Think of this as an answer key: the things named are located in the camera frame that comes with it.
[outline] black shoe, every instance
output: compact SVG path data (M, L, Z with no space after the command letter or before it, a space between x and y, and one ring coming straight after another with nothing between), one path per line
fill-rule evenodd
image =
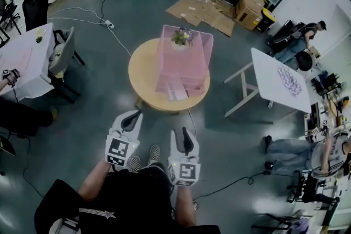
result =
M273 162L265 162L264 167L266 170L272 170L273 169Z
M270 135L268 135L264 138L264 141L265 141L265 152L267 153L268 146L273 141L273 139Z
M331 210L333 207L335 207L335 205L337 205L339 203L340 203L340 198L339 197L335 197L333 202L329 206L329 210Z

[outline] electrical cord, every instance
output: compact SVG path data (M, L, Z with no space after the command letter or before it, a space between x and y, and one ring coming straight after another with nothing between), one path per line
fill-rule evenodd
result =
M83 22L88 22L88 23L90 23L90 24L107 26L107 28L108 28L109 31L111 31L111 33L114 35L114 37L117 39L117 41L119 42L119 44L127 51L128 55L129 55L129 56L132 56L132 55L130 54L129 50L122 44L122 42L117 38L117 36L115 35L115 33L112 31L112 29L107 25L106 21L105 21L103 18L100 18L100 17L97 15L97 13L96 13L95 11L86 10L86 9L81 8L81 7L71 7L71 8L65 8L65 9L58 10L58 11L54 12L53 14L48 15L48 17L50 17L50 16L52 16L52 15L55 15L55 14L58 13L58 12L66 11L66 10L71 10L71 9L80 9L80 10L85 11L85 12L92 12L92 13L95 14L95 16L96 16L98 19L100 19L100 22L103 21L103 23L91 22L91 21L85 21L85 20L79 20L79 19L73 19L73 18L62 18L62 17L48 18L48 20L53 20L53 19L65 19L65 20L83 21Z
M104 12L103 12L105 1L106 0L103 0L102 3L101 3L101 19L100 19L100 23L101 23L101 21L103 21L103 18L105 17Z
M294 175L272 174L270 171L264 171L262 173L258 173L258 174L252 175L252 176L244 176L243 178L235 180L232 183L230 183L230 184L228 184L228 185L226 185L226 186L224 186L224 187L222 187L222 188L220 188L218 190L215 190L215 191L213 191L211 193L208 193L208 194L200 195L200 196L196 197L195 199L193 199L193 201L196 201L197 199L200 199L202 197L211 196L211 195L213 195L213 194L215 194L217 192L220 192L220 191L222 191L224 189L227 189L229 186L231 186L233 184L236 184L237 182L239 182L239 181L241 181L243 179L247 179L247 184L248 185L253 185L254 184L254 179L253 178L255 178L256 176L259 176L259 175L278 175L278 176L288 176L289 178L297 178L298 177L298 176L294 176Z
M18 98L17 98L17 94L16 94L16 91L15 91L15 87L14 87L14 86L12 86L12 90L13 90L13 93L15 94L15 98L16 98L16 101L17 101L17 103L18 103Z
M17 136L18 137L18 135L17 134L13 134L13 133L11 133L11 131L9 130L9 132L8 133L4 133L4 132L0 132L0 134L3 134L3 135L7 135L8 137L7 137L7 140L9 140L9 138L10 138L10 136L12 136L12 135L15 135L15 136ZM30 151L30 148L31 148L31 140L30 140L30 138L28 137L28 136L25 136L24 137L25 139L27 139L28 140L28 149L27 149L27 166L24 168L24 170L22 171L22 176L23 176L23 179L38 193L38 195L40 196L40 197L42 197L42 198L44 198L44 196L26 179L26 177L25 177L25 172L26 172L26 170L29 168L29 159L28 159L28 157L29 157L29 151Z
M25 136L25 139L28 140L27 166L24 168L24 170L23 170L23 172L22 172L22 176L23 176L24 180L25 180L30 186L32 186L32 188L38 193L38 195L39 195L40 197L44 198L44 196L41 195L41 193L34 187L34 185L32 185L32 184L26 179L26 177L24 176L24 173L25 173L26 170L29 168L29 159L28 159L28 157L29 157L29 150L31 149L31 139L28 138L28 136Z
M190 109L188 109L188 113L189 113L190 119L191 119L191 121L192 121L192 123L193 123L193 125L194 125L194 131L195 131L194 137L196 137L196 126L195 126L193 117L191 116Z

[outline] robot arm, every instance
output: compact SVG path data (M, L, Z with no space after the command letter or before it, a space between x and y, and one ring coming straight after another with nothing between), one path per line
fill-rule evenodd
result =
M185 127L183 127L182 133L184 152L178 150L176 132L171 131L168 172L172 184L192 186L199 180L200 176L201 165L198 164L200 148L193 134Z
M140 110L119 115L106 137L105 161L126 167L128 160L138 148L138 140L143 114Z

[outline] gray chair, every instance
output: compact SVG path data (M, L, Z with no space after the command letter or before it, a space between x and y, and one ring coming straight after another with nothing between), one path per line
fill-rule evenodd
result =
M71 29L68 32L66 32L66 34L68 34L68 37L63 35L62 30L54 31L55 42L59 43L59 41L56 38L56 35L59 34L61 35L65 43L57 44L55 46L54 54L53 54L54 58L52 63L49 66L49 76L51 78L52 86L54 86L55 88L55 92L72 104L74 104L74 101L70 97L68 97L65 93L63 93L61 89L65 88L69 90L71 93L75 94L76 96L80 96L80 94L75 90L73 90L68 85L66 85L61 78L56 78L55 75L57 75L61 71L65 72L69 65L70 60L74 56L80 61L82 65L85 65L84 61L75 51L76 46L75 46L75 39L74 39L74 30L75 30L74 27L71 27Z

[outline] tablecloth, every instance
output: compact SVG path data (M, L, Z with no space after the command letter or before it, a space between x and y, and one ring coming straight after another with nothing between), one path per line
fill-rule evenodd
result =
M36 43L38 28L46 31L40 43ZM0 49L0 71L16 68L21 73L14 87L18 100L37 98L54 89L48 77L49 58L55 47L53 24L38 28L12 39ZM14 92L8 85L0 92L0 96L16 101Z

